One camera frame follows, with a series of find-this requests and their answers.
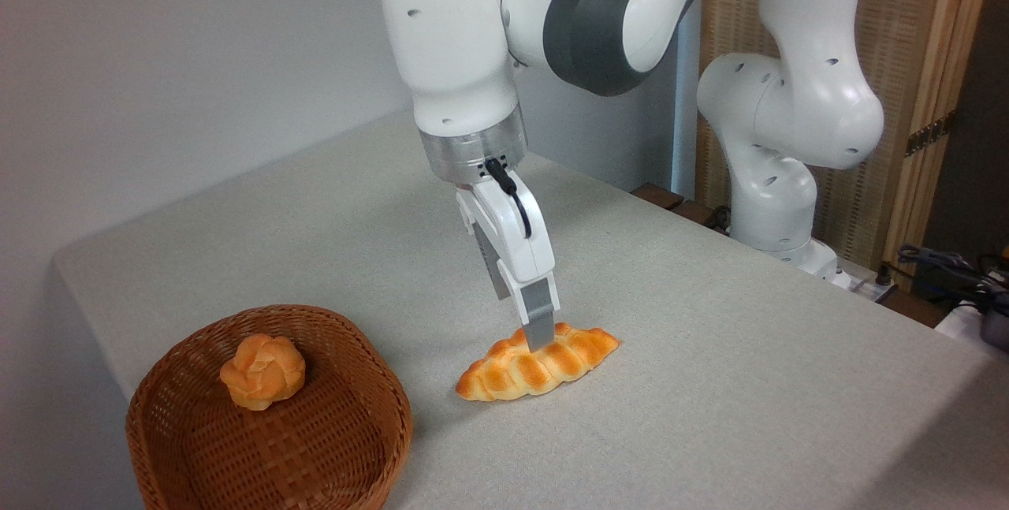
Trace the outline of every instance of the basket rim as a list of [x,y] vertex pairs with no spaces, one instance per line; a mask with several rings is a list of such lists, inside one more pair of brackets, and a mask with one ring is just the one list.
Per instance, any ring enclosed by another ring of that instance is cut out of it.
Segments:
[[194,331],[192,334],[169,348],[161,359],[158,359],[158,361],[151,366],[150,370],[147,371],[147,374],[140,381],[140,384],[137,385],[136,391],[134,391],[133,396],[130,399],[129,409],[126,413],[127,446],[129,447],[130,460],[133,466],[134,476],[137,480],[137,486],[140,488],[142,493],[146,492],[153,495],[154,499],[159,503],[158,507],[162,507],[164,495],[160,488],[159,481],[157,481],[157,478],[151,469],[147,432],[144,430],[144,426],[141,422],[143,421],[143,409],[146,407],[151,394],[157,389],[157,385],[169,376],[169,372],[162,370],[163,367],[171,363],[174,358],[178,356],[183,349],[187,348],[193,340],[204,336],[207,333],[219,330],[230,323],[237,322],[239,318],[245,318],[250,315],[270,311],[303,312],[313,316],[325,318],[328,322],[341,325],[342,328],[349,331],[349,333],[353,336],[357,346],[359,346],[364,354],[369,359],[371,367],[382,377],[383,380],[385,380],[385,382],[389,384],[394,398],[396,398],[398,415],[400,416],[400,420],[403,422],[403,425],[399,427],[396,442],[388,455],[388,461],[391,462],[391,464],[383,466],[381,474],[378,475],[373,483],[382,485],[381,488],[370,491],[367,496],[362,496],[357,499],[350,507],[362,507],[369,502],[375,501],[376,499],[388,496],[388,493],[396,482],[396,478],[400,475],[401,471],[403,471],[403,468],[407,463],[410,453],[411,439],[413,437],[413,412],[410,406],[410,399],[408,398],[406,391],[403,389],[403,384],[401,384],[399,378],[396,376],[396,373],[393,372],[381,355],[378,354],[378,351],[367,339],[367,336],[365,336],[360,328],[358,328],[357,325],[355,325],[347,317],[332,311],[331,309],[325,309],[314,305],[273,304],[244,309],[232,315],[228,315],[223,319],[218,319],[217,321],[208,323],[206,326]]

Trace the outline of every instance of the black cable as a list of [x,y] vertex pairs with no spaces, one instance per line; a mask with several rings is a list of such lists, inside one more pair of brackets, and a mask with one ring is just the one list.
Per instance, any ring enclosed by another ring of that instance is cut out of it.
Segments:
[[950,299],[957,299],[959,301],[968,301],[974,303],[974,305],[977,305],[979,311],[981,311],[981,307],[984,307],[985,309],[990,309],[991,307],[996,305],[996,299],[991,295],[989,295],[988,293],[985,292],[964,293],[962,291],[951,290],[948,288],[932,285],[928,282],[921,280],[920,278],[918,278],[913,274],[908,274],[904,270],[898,269],[896,266],[890,264],[889,262],[884,262],[883,265],[888,267],[892,272],[896,272],[897,274],[900,274],[901,276],[910,279],[911,283],[918,284],[919,286],[924,287],[925,289],[934,291],[936,293],[944,294]]
[[497,182],[497,186],[501,188],[501,191],[504,191],[506,195],[512,197],[512,200],[515,201],[515,206],[519,207],[522,224],[526,227],[526,238],[533,236],[533,226],[529,223],[529,215],[526,214],[526,207],[523,206],[522,200],[519,199],[519,186],[508,176],[504,166],[496,158],[490,158],[483,162],[483,167],[490,174],[490,177]]

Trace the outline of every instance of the braided bread roll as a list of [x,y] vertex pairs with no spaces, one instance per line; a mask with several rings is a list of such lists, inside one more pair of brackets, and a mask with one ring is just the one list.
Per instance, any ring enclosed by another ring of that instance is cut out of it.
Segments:
[[286,336],[253,334],[238,344],[234,359],[221,367],[231,401],[252,411],[287,400],[305,384],[305,359]]
[[464,400],[480,402],[546,394],[561,382],[585,376],[620,345],[620,340],[601,328],[581,330],[557,323],[554,343],[530,352],[526,333],[519,329],[473,363],[459,378],[455,393]]

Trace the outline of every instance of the table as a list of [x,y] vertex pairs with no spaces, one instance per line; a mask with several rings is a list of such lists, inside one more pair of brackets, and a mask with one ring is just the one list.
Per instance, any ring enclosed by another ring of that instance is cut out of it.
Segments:
[[557,320],[623,340],[540,398],[453,393],[518,321],[408,113],[55,264],[126,395],[238,310],[347,315],[414,408],[389,508],[1009,506],[1009,367],[544,159],[519,171],[551,230]]

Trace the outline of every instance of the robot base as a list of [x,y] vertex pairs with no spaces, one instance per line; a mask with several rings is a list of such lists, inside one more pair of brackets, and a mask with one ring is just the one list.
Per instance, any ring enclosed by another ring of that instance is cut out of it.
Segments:
[[837,265],[837,254],[828,245],[813,238],[795,249],[765,250],[764,253],[845,289],[848,289],[852,281],[851,277]]

